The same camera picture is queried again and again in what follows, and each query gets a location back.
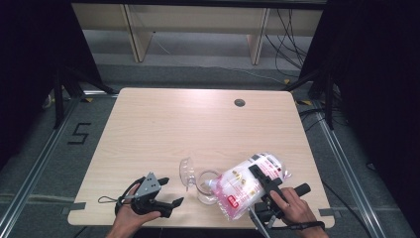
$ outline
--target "black strap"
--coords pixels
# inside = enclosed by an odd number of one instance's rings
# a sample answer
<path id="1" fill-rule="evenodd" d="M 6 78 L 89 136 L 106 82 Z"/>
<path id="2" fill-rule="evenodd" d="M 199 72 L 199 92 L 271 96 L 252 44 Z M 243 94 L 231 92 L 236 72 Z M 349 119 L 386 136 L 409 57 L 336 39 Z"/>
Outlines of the black strap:
<path id="1" fill-rule="evenodd" d="M 304 222 L 304 223 L 296 223 L 291 224 L 288 226 L 283 227 L 271 227 L 272 230 L 304 230 L 306 228 L 321 226 L 323 230 L 325 230 L 325 223 L 322 221 L 311 221 L 311 222 Z"/>

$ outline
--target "human hand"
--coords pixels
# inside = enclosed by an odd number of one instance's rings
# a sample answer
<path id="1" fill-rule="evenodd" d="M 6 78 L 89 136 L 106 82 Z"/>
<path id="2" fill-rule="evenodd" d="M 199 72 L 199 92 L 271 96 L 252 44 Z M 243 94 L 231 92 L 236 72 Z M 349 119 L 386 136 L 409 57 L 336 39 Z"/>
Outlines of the human hand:
<path id="1" fill-rule="evenodd" d="M 283 211 L 284 216 L 281 218 L 285 224 L 305 223 L 316 221 L 316 217 L 305 200 L 300 199 L 296 191 L 292 187 L 284 187 L 281 189 L 285 201 L 281 196 L 271 191 L 269 194 L 272 199 Z M 301 231 L 296 231 L 300 237 L 328 237 L 327 233 L 319 227 L 310 227 Z"/>
<path id="2" fill-rule="evenodd" d="M 133 195 L 139 186 L 139 184 L 133 186 L 129 191 L 129 195 Z M 160 217 L 160 212 L 158 211 L 153 211 L 145 215 L 138 215 L 131 208 L 130 201 L 131 199 L 124 200 L 123 205 L 120 207 L 117 216 L 115 217 L 111 231 L 106 236 L 107 238 L 131 237 L 143 224 Z"/>

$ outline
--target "wooden table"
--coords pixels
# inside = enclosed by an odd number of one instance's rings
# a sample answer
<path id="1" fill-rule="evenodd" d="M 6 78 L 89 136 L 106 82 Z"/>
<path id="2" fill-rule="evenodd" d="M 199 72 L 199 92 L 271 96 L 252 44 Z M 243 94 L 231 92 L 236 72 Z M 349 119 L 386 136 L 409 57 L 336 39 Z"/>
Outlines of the wooden table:
<path id="1" fill-rule="evenodd" d="M 242 99 L 245 106 L 237 106 Z M 293 98 L 284 91 L 125 88 L 114 105 L 72 210 L 73 225 L 112 225 L 114 203 L 98 203 L 103 195 L 117 198 L 135 180 L 153 172 L 168 177 L 157 200 L 185 197 L 170 218 L 146 226 L 255 228 L 248 214 L 228 221 L 217 204 L 197 199 L 195 187 L 186 191 L 179 163 L 191 158 L 198 175 L 208 169 L 226 171 L 255 153 L 270 152 L 283 160 L 292 177 L 282 186 L 307 182 L 304 195 L 327 227 L 333 216 Z"/>

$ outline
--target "bag of food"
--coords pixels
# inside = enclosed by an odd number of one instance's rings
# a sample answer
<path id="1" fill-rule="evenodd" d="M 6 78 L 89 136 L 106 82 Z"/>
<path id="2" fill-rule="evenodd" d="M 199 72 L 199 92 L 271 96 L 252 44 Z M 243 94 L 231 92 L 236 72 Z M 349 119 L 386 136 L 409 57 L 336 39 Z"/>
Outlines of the bag of food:
<path id="1" fill-rule="evenodd" d="M 271 179 L 284 181 L 291 176 L 281 160 L 269 153 L 259 153 L 217 178 L 208 180 L 220 208 L 229 220 L 240 218 L 248 207 L 265 195 L 259 180 L 249 170 L 253 165 L 257 165 Z"/>

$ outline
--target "aluminum rail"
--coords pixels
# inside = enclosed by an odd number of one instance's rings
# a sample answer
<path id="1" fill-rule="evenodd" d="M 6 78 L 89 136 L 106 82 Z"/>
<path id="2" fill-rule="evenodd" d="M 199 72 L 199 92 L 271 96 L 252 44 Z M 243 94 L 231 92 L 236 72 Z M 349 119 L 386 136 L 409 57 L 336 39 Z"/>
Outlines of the aluminum rail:
<path id="1" fill-rule="evenodd" d="M 316 109 L 321 109 L 319 102 L 315 101 L 314 106 Z M 339 140 L 334 133 L 334 130 L 330 130 L 330 127 L 327 125 L 325 120 L 323 120 L 322 114 L 317 113 L 317 117 L 320 120 L 321 128 L 324 132 L 325 137 L 327 138 L 328 143 L 330 144 L 331 149 L 333 150 L 334 156 L 337 160 L 337 163 L 340 167 L 340 170 L 349 186 L 350 192 L 355 199 L 356 205 L 361 212 L 362 218 L 365 221 L 367 230 L 369 231 L 371 237 L 382 238 L 386 237 L 382 226 L 377 218 L 376 212 L 373 210 L 368 197 L 366 196 L 359 180 L 352 169 L 352 166 L 349 163 L 349 160 L 344 153 Z"/>

